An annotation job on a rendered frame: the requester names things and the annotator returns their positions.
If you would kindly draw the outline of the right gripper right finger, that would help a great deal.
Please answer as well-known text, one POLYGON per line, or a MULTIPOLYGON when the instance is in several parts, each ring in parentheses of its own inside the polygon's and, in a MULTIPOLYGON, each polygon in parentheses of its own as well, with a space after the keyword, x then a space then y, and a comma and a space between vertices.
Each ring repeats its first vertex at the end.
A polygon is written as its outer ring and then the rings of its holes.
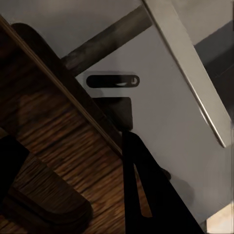
POLYGON ((205 234, 141 138, 122 130, 126 234, 205 234), (153 217, 141 214, 136 165, 153 217))

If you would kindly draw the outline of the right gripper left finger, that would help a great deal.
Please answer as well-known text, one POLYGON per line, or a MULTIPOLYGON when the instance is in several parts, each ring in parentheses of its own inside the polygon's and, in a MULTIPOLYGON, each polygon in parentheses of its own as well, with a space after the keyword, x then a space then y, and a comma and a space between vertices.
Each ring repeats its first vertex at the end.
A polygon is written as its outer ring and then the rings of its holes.
POLYGON ((0 139, 0 205, 29 153, 11 135, 0 139))

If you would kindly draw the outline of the cutting board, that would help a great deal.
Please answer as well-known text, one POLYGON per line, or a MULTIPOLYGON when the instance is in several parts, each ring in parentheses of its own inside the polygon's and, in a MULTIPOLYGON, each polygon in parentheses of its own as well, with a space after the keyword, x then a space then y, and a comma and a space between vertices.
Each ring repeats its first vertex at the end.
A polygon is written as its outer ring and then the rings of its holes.
MULTIPOLYGON (((55 214, 11 186, 0 234, 126 234, 122 149, 1 14, 0 127, 86 198, 55 214)), ((153 217, 134 170, 141 214, 153 217)))

